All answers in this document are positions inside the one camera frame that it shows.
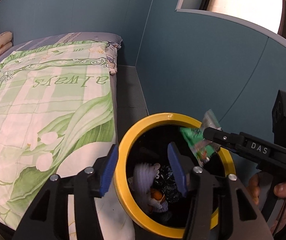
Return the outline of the person's right hand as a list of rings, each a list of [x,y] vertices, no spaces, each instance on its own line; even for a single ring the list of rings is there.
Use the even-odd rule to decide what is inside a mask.
[[[248,183],[247,191],[251,195],[254,203],[259,205],[260,203],[260,178],[259,174],[253,175]],[[274,194],[280,199],[286,199],[286,183],[280,183],[274,187]],[[271,233],[274,232],[278,222],[280,221],[277,233],[279,233],[286,226],[286,209],[284,211],[283,217],[280,220],[281,213],[279,213],[277,220],[274,222],[271,227]]]

